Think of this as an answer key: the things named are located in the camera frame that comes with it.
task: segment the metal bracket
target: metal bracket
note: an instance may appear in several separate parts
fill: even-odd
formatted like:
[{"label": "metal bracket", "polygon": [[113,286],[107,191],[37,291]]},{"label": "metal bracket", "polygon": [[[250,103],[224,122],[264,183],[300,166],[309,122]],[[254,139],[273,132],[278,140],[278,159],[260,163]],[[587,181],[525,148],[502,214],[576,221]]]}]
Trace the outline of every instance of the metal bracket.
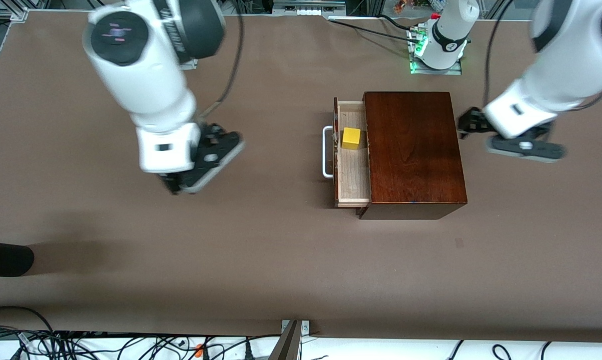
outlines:
[{"label": "metal bracket", "polygon": [[179,65],[181,70],[194,70],[198,66],[198,59],[192,59]]},{"label": "metal bracket", "polygon": [[310,333],[310,322],[302,320],[284,320],[281,328],[284,330],[278,338],[274,350],[267,360],[298,360],[301,347],[301,337]]},{"label": "metal bracket", "polygon": [[[287,324],[289,324],[289,320],[281,321],[281,334],[285,332],[285,328],[287,328]],[[310,321],[309,320],[301,320],[301,336],[307,337],[310,334]]]}]

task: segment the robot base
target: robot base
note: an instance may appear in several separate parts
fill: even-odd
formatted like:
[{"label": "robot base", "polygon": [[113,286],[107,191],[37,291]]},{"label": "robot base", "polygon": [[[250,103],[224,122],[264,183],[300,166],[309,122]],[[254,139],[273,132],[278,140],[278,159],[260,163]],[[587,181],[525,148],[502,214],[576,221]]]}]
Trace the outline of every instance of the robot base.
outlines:
[{"label": "robot base", "polygon": [[223,170],[244,147],[245,143],[238,132],[225,132],[215,123],[203,124],[201,140],[193,160],[195,168],[161,174],[159,177],[173,195],[179,192],[195,194]]},{"label": "robot base", "polygon": [[423,22],[414,27],[411,30],[407,30],[406,34],[408,35],[408,39],[416,39],[419,43],[408,43],[408,53],[410,54],[410,73],[411,74],[423,74],[423,75],[462,75],[463,71],[461,69],[461,57],[463,56],[463,51],[461,50],[459,58],[450,68],[437,69],[427,66],[427,64],[421,59],[419,55],[424,53],[425,47],[432,40],[430,36],[427,36],[431,32],[431,24],[435,21],[429,20],[428,22]]}]

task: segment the logo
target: logo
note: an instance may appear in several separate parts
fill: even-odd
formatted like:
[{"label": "logo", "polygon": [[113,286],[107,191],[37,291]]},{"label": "logo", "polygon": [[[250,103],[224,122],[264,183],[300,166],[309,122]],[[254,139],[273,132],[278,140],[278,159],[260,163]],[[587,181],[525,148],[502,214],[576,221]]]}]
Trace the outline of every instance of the logo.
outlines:
[{"label": "logo", "polygon": [[179,30],[177,30],[177,27],[174,23],[171,11],[169,9],[164,8],[159,11],[159,14],[161,15],[161,18],[163,19],[163,26],[165,27],[165,30],[168,33],[168,37],[170,38],[170,41],[172,41],[172,45],[174,46],[174,49],[176,51],[184,53],[185,47],[183,46],[183,43],[180,39]]}]

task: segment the mounting plate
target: mounting plate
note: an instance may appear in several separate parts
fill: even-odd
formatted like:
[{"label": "mounting plate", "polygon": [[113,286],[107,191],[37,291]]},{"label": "mounting plate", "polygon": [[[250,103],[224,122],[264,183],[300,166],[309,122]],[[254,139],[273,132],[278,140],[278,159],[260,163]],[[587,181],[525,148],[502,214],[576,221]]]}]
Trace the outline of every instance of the mounting plate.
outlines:
[{"label": "mounting plate", "polygon": [[[289,320],[281,321],[281,334],[285,331],[287,324],[289,324]],[[310,321],[309,320],[301,320],[301,336],[307,337],[310,334]]]}]

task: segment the open drawer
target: open drawer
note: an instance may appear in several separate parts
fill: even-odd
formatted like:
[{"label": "open drawer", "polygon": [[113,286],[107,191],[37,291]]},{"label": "open drawer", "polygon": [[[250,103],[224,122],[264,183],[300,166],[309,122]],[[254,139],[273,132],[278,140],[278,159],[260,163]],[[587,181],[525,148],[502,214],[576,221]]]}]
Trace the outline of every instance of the open drawer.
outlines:
[{"label": "open drawer", "polygon": [[[344,128],[362,132],[358,150],[341,148]],[[371,201],[367,123],[363,101],[334,98],[334,202],[337,208],[364,208]]]},{"label": "open drawer", "polygon": [[[330,128],[333,141],[326,141]],[[357,150],[342,148],[344,128],[362,130]],[[335,207],[356,208],[359,219],[435,220],[467,204],[449,93],[369,91],[363,101],[335,98],[334,123],[323,136],[323,173],[334,179]],[[330,156],[333,175],[325,170]]]}]

